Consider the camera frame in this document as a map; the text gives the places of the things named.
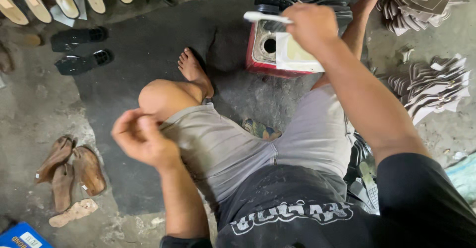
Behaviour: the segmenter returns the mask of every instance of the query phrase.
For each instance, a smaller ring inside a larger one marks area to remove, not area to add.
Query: white brush
[[[267,15],[261,12],[256,11],[248,11],[246,12],[243,17],[251,22],[256,22],[258,20],[273,20],[278,21],[284,24],[291,24],[294,23],[292,20],[288,19],[287,17],[277,16],[277,15]]]

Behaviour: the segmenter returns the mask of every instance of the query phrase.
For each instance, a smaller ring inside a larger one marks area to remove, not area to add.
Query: label sticker
[[[20,236],[20,239],[23,240],[27,245],[30,245],[32,248],[40,248],[43,245],[28,231],[23,233],[23,235]]]

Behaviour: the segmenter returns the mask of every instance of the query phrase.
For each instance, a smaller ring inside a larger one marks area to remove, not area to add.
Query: toe
[[[193,56],[192,50],[190,50],[190,48],[185,48],[185,54],[187,54],[187,56]]]

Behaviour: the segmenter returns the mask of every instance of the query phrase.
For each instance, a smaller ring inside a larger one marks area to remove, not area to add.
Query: hand
[[[296,3],[286,8],[282,15],[294,21],[286,26],[286,31],[313,55],[319,49],[325,49],[327,44],[339,41],[336,15],[330,7]]]
[[[155,167],[158,172],[182,165],[178,146],[165,138],[152,117],[140,109],[124,112],[114,123],[111,135],[129,157]]]

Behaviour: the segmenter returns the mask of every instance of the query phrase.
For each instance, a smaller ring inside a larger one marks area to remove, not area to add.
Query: knee
[[[151,81],[139,94],[139,107],[146,114],[157,113],[167,105],[176,88],[173,81]]]

